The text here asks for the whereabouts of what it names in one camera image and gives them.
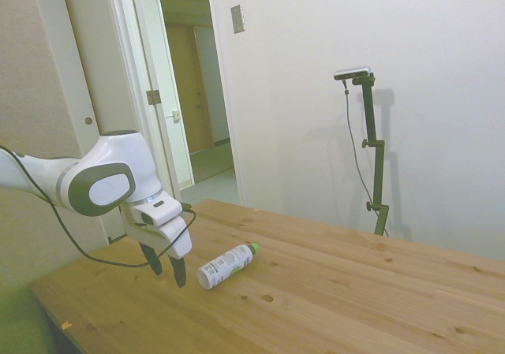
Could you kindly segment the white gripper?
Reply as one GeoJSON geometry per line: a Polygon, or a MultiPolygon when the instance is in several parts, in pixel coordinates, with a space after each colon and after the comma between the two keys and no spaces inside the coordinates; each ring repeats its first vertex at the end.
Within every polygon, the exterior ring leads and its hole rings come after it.
{"type": "Polygon", "coordinates": [[[183,258],[192,249],[192,241],[182,218],[179,202],[153,202],[143,204],[122,203],[120,205],[126,234],[140,242],[140,249],[148,265],[156,275],[163,272],[162,264],[155,251],[166,252],[179,288],[186,284],[186,267],[183,258]]]}

